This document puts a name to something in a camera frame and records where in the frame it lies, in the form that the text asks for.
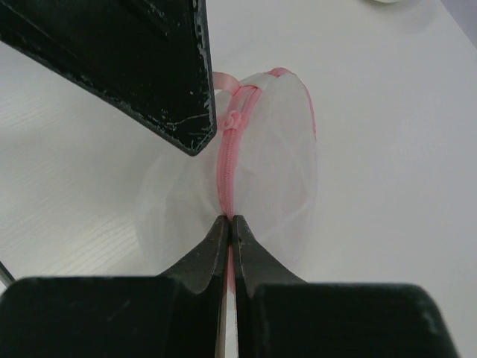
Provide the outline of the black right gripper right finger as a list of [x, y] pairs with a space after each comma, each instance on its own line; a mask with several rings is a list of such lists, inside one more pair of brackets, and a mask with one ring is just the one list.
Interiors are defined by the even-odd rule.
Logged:
[[240, 357], [456, 357], [440, 310], [421, 287], [308, 283], [231, 224]]

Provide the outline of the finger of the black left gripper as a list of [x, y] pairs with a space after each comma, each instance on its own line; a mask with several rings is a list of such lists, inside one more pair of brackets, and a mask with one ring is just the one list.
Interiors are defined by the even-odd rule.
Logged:
[[204, 1], [3, 1], [1, 40], [190, 156], [216, 135]]

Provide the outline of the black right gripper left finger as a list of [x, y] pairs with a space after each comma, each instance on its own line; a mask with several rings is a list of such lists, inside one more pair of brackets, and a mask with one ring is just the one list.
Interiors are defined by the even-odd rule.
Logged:
[[27, 277], [1, 295], [3, 357], [222, 357], [230, 224], [151, 277]]

